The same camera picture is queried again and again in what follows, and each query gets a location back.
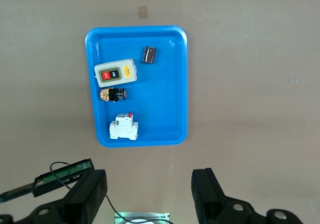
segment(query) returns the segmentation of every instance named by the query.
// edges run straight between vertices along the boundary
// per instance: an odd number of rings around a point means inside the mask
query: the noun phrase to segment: bolt
[[[275,212],[275,217],[281,219],[281,220],[285,220],[287,217],[286,215],[282,212],[282,211],[276,211]]]
[[[38,212],[38,215],[45,215],[49,212],[49,209],[45,208]]]
[[[243,211],[244,207],[240,204],[234,204],[233,208],[237,211]]]

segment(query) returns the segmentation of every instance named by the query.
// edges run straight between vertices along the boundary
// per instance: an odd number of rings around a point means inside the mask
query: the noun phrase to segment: wire
[[[54,171],[52,170],[52,167],[55,165],[55,164],[66,164],[66,165],[70,165],[69,163],[67,162],[63,162],[63,161],[55,161],[53,162],[51,165],[50,165],[50,172],[51,174],[57,179],[57,181],[60,182],[61,185],[64,185],[66,188],[68,188],[69,190],[71,190],[71,188],[65,184],[55,173]]]
[[[122,215],[120,215],[119,212],[117,212],[117,210],[114,208],[114,205],[112,205],[112,203],[111,203],[108,195],[105,194],[105,196],[106,196],[106,198],[107,198],[107,200],[108,200],[111,208],[114,210],[114,212],[115,212],[120,218],[122,218],[123,220],[125,220],[125,221],[127,221],[127,222],[129,222],[129,223],[142,224],[142,223],[147,223],[147,222],[150,222],[150,221],[165,221],[165,222],[167,222],[167,223],[169,223],[169,224],[174,224],[173,222],[171,222],[171,221],[169,221],[169,220],[163,220],[163,219],[149,219],[149,220],[144,220],[144,221],[139,221],[139,222],[133,222],[133,221],[131,221],[131,220],[128,220],[128,219],[124,218]]]
[[[50,165],[50,172],[51,172],[51,174],[57,179],[57,181],[59,181],[62,185],[64,185],[64,186],[65,186],[66,188],[68,188],[69,190],[71,190],[71,188],[70,188],[67,184],[65,184],[65,183],[54,173],[54,171],[52,170],[52,167],[53,167],[53,165],[55,165],[55,164],[66,164],[66,165],[70,165],[70,164],[67,163],[67,162],[63,162],[63,161],[55,161],[55,162],[53,162],[53,163]],[[124,218],[122,215],[120,215],[119,212],[117,212],[117,210],[114,208],[114,205],[112,205],[112,203],[111,203],[108,195],[105,194],[105,196],[106,196],[106,198],[107,198],[107,200],[108,200],[111,208],[114,210],[114,212],[115,212],[120,218],[122,218],[123,220],[125,220],[125,221],[127,221],[127,222],[129,222],[129,223],[143,224],[143,223],[148,223],[148,222],[150,222],[150,221],[165,221],[165,222],[167,222],[167,223],[169,223],[169,224],[174,224],[173,222],[171,222],[171,221],[169,221],[169,220],[163,220],[163,219],[150,219],[150,220],[144,220],[144,221],[139,221],[139,222],[133,222],[133,221],[131,221],[131,220],[128,220],[128,219]]]

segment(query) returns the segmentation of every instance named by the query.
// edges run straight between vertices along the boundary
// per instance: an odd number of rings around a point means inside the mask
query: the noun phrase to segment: plastic tray
[[[106,147],[179,144],[187,137],[187,36],[177,26],[95,28],[85,38],[89,81],[98,141]],[[145,46],[156,48],[153,64],[142,63]],[[135,82],[124,87],[127,98],[104,102],[94,66],[133,59]],[[110,139],[109,125],[119,113],[133,112],[138,138]]]

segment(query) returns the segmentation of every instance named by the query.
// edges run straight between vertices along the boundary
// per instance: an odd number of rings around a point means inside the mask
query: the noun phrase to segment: tape
[[[138,7],[139,19],[147,19],[148,18],[148,9],[146,6]]]

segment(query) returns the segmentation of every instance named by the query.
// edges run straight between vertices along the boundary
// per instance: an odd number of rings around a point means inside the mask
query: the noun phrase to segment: red off button
[[[108,80],[108,79],[111,78],[109,71],[102,72],[101,74],[102,74],[102,79],[103,79],[103,80]]]

